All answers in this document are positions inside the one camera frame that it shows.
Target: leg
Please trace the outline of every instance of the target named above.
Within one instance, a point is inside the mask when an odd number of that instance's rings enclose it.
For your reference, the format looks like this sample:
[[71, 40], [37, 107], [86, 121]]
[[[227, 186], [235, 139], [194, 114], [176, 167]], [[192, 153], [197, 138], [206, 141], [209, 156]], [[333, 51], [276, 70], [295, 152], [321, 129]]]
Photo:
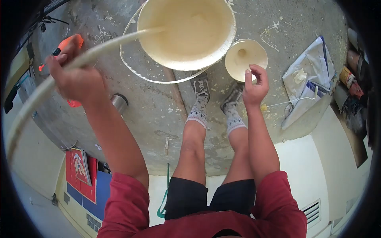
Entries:
[[196, 103], [184, 126], [179, 163], [173, 173], [165, 205], [165, 219], [177, 219], [207, 210], [204, 140], [209, 88], [206, 73], [191, 80]]
[[256, 190], [249, 163], [248, 130], [236, 110], [242, 91], [243, 85], [237, 84], [221, 106], [226, 115], [227, 136], [234, 150], [234, 158], [224, 182], [213, 196], [210, 208], [213, 211], [232, 210], [249, 216]]
[[234, 150], [234, 158], [222, 184], [254, 179], [249, 162], [249, 138], [247, 127], [239, 116], [236, 106], [242, 98], [243, 85], [237, 84], [221, 106], [226, 115], [227, 136]]
[[188, 179], [205, 186], [204, 140], [207, 131], [195, 120], [185, 123], [180, 159], [173, 177]]

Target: red shirt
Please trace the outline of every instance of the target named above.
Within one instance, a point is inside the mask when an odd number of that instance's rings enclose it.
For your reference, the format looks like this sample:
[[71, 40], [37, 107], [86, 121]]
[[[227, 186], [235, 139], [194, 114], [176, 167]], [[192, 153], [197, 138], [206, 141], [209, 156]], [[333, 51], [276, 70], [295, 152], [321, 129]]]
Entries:
[[110, 198], [104, 211], [102, 237], [211, 238], [223, 229], [242, 237], [306, 237], [307, 218], [291, 195], [287, 173], [267, 175], [257, 188], [251, 213], [256, 219], [233, 211], [200, 212], [149, 227], [149, 194], [136, 179], [112, 175]]

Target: sneaker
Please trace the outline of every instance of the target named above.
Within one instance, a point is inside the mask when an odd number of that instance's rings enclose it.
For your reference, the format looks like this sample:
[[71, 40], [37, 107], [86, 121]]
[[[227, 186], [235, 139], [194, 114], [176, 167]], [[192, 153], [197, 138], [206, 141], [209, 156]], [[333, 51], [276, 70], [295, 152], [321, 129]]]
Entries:
[[225, 101], [221, 104], [221, 111], [225, 113], [225, 110], [227, 108], [236, 107], [238, 105], [238, 102], [242, 98], [242, 92], [245, 88], [245, 85], [243, 83], [236, 83], [233, 86], [232, 92], [229, 94], [229, 96], [225, 99]]
[[208, 76], [206, 72], [203, 72], [202, 74], [192, 78], [190, 80], [190, 84], [193, 88], [194, 93], [196, 94], [196, 97], [207, 97], [209, 102], [210, 93]]

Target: bucket handle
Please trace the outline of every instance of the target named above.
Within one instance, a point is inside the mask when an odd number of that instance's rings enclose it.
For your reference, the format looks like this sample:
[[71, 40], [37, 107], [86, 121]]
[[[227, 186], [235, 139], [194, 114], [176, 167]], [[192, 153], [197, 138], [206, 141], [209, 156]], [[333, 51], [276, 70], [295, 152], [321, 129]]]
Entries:
[[[124, 29], [124, 32], [123, 32], [123, 35], [126, 34], [128, 28], [130, 27], [131, 23], [132, 23], [132, 20], [136, 17], [136, 15], [142, 10], [142, 8], [146, 5], [148, 1], [146, 1], [144, 4], [142, 4], [139, 9], [135, 12], [135, 14], [131, 17], [130, 21], [128, 22], [127, 26], [126, 26], [126, 29]], [[180, 80], [176, 80], [176, 81], [155, 81], [155, 80], [151, 80], [151, 79], [148, 79], [144, 76], [142, 76], [141, 74], [139, 74], [138, 72], [136, 72], [135, 70], [133, 70], [131, 68], [131, 66], [129, 66], [127, 64], [127, 62], [124, 60], [123, 58], [123, 55], [122, 55], [122, 45], [119, 46], [119, 53], [120, 53], [120, 58], [122, 59], [123, 63], [125, 64], [125, 66], [127, 66], [127, 68], [129, 70], [131, 70], [131, 72], [133, 72], [136, 76], [148, 81], [148, 82], [151, 82], [151, 83], [159, 83], [159, 84], [175, 84], [175, 83], [182, 83], [182, 82], [185, 82], [185, 81], [188, 81], [194, 77], [197, 77], [198, 75], [202, 74], [203, 72], [205, 72], [210, 66], [208, 67], [205, 67], [203, 69], [201, 69], [200, 71], [198, 71], [197, 73], [195, 73], [194, 75], [191, 75], [187, 78], [183, 78], [183, 79], [180, 79]]]

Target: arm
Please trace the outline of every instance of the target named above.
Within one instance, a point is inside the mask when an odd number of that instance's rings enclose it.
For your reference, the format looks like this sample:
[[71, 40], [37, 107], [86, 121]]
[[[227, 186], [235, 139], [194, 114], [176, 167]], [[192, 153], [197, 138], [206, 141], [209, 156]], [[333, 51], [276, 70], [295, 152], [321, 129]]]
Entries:
[[[258, 187], [262, 179], [280, 170], [278, 154], [271, 141], [269, 132], [260, 109], [261, 102], [269, 91], [269, 81], [266, 70], [258, 65], [250, 65], [246, 70], [243, 101], [248, 117], [249, 157], [254, 173], [255, 184]], [[253, 85], [252, 76], [257, 78]]]
[[100, 73], [90, 67], [64, 71], [52, 56], [47, 57], [46, 62], [59, 93], [83, 105], [110, 169], [137, 179], [148, 189], [149, 176], [143, 155], [109, 100]]
[[148, 189], [149, 176], [140, 148], [108, 96], [87, 101], [83, 107], [111, 171], [129, 175]]
[[149, 177], [142, 153], [109, 100], [99, 72], [90, 67], [64, 71], [60, 65], [62, 59], [68, 56], [46, 59], [57, 90], [62, 97], [83, 105], [113, 171], [98, 237], [131, 237], [149, 226]]
[[[250, 65], [246, 70], [243, 101], [247, 110], [249, 158], [257, 189], [251, 212], [268, 237], [306, 237], [307, 218], [291, 194], [287, 173], [279, 171], [279, 158], [260, 109], [269, 90], [265, 69]], [[253, 85], [251, 74], [257, 78]]]

